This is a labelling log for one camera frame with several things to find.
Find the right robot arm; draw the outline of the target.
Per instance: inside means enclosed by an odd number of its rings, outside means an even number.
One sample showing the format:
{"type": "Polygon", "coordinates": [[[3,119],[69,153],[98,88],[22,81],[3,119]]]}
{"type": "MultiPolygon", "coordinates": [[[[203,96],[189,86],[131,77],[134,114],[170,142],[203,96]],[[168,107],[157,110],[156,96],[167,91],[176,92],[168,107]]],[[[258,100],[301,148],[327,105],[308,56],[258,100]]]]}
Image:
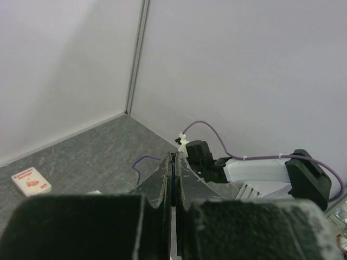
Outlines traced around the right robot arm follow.
{"type": "Polygon", "coordinates": [[[331,190],[328,169],[313,159],[304,149],[289,155],[267,157],[233,156],[214,159],[207,142],[196,140],[186,144],[187,160],[191,168],[205,182],[219,184],[245,183],[247,181],[276,181],[289,185],[289,195],[295,199],[308,199],[322,211],[327,210],[331,190]]]}

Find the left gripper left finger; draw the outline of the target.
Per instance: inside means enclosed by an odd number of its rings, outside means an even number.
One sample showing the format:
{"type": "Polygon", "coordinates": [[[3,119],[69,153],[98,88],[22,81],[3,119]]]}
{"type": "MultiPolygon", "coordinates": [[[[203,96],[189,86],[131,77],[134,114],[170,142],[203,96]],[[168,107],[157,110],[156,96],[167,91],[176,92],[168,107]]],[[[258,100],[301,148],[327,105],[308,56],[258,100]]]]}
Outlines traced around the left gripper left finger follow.
{"type": "Polygon", "coordinates": [[[172,156],[127,194],[33,196],[13,212],[1,259],[169,259],[172,156]]]}

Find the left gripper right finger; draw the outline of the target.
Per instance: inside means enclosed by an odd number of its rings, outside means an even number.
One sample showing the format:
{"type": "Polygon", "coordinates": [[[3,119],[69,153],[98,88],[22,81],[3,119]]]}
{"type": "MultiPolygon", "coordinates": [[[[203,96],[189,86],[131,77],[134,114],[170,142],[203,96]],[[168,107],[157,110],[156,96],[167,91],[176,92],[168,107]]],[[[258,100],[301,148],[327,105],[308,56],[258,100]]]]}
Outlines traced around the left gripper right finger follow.
{"type": "Polygon", "coordinates": [[[309,200],[227,200],[175,157],[176,243],[182,259],[341,259],[309,200]]]}

